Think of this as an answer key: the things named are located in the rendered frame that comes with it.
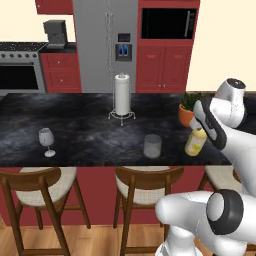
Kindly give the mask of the grey coffee machine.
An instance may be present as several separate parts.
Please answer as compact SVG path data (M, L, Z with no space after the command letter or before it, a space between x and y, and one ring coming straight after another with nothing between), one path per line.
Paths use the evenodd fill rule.
M64 20L48 20L43 23L48 37L48 49L64 49L67 40L66 22Z

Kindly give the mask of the red counter island base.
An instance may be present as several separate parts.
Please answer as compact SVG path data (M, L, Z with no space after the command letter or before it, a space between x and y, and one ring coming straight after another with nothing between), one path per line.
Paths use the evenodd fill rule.
M196 191L204 173L203 166L185 166L182 177L172 185L172 193ZM112 225L116 201L115 167L78 167L78 182L89 215L91 225ZM68 204L77 204L77 197L72 188ZM10 219L2 188L0 186L0 215L9 226ZM52 225L47 211L42 212L43 224ZM20 224L37 226L33 208L24 208ZM84 225L84 218L79 210L64 210L62 225ZM153 209L133 209L131 224L159 224Z

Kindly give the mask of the steel range with oven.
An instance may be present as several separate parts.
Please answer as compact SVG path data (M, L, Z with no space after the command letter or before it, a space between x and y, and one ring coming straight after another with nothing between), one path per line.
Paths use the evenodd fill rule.
M39 51L46 42L0 42L0 96L45 93Z

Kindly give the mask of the white paper towel roll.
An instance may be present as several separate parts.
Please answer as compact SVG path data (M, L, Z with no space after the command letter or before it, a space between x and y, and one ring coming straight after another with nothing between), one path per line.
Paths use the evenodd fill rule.
M118 115L126 115L130 109L130 77L120 73L115 76L115 110Z

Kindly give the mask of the clear wine glass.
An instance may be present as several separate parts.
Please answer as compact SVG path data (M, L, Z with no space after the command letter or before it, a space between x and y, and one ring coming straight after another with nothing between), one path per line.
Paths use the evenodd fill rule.
M54 135L49 128L42 128L39 130L39 143L47 148L44 153L46 157L50 158L56 154L56 152L51 149L51 146L54 143Z

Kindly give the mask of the green plant in orange pot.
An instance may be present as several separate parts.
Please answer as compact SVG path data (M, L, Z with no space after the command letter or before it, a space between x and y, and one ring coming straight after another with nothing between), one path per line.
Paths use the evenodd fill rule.
M194 117L194 104L197 100L206 96L206 93L185 93L178 107L178 118L180 123L185 126L190 126L190 121Z

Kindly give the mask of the black microwave oven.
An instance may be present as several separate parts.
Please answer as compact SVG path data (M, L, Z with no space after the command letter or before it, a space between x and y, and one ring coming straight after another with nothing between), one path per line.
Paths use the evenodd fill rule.
M143 8L142 39L191 39L194 33L196 9Z

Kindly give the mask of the yellow juice bottle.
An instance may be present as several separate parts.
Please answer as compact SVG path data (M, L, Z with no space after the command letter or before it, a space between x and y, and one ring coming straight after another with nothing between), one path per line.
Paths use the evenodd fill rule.
M192 132L185 145L185 153L194 157L197 156L203 148L207 140L207 135L201 124L195 118L190 121L190 127Z

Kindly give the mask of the red drawer cabinet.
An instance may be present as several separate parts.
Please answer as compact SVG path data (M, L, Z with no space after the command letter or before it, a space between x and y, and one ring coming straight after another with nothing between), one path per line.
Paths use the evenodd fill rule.
M76 53L41 53L48 93L81 93Z

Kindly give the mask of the wooden chair with cream seat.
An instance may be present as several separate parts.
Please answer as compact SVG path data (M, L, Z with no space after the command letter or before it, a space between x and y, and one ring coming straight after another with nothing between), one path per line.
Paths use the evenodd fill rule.
M153 209L160 197L171 193L171 185L178 181L183 172L183 167L121 166L116 168L117 193L113 228L117 227L120 208L123 209L124 216L120 256L156 252L156 246L129 247L127 245L132 210Z
M87 228L91 228L75 167L23 168L19 173L0 170L0 186L19 256L71 256L61 226L64 210L80 210ZM40 230L43 229L41 211L48 211L60 248L24 248L20 230L20 216L24 207L35 209Z
M197 202L206 203L211 196L210 192L203 191L206 182L209 182L215 188L216 194L220 195L225 203L240 202L243 197L251 196L246 187L247 179L248 172L240 165L207 165L198 187L199 197Z

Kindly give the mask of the clear glass cup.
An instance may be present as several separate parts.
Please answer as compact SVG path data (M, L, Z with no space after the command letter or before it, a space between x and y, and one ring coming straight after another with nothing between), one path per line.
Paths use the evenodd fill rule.
M162 138L156 134L148 134L144 138L143 154L150 159L156 159L161 154Z

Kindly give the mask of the tall red cupboard unit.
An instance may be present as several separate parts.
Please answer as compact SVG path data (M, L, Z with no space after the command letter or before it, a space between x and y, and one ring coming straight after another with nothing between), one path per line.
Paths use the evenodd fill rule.
M183 93L194 43L200 0L139 0L136 57L137 93ZM191 39L142 39L143 8L196 9Z

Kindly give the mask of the grey fridge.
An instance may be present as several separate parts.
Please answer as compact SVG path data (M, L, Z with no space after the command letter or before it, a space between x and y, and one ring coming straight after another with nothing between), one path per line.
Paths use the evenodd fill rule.
M83 93L110 93L115 76L136 84L138 0L73 0Z

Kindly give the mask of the red wall cupboard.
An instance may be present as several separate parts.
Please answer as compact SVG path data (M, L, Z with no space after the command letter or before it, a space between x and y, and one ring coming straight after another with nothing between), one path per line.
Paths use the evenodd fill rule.
M72 15L72 0L35 0L38 14Z

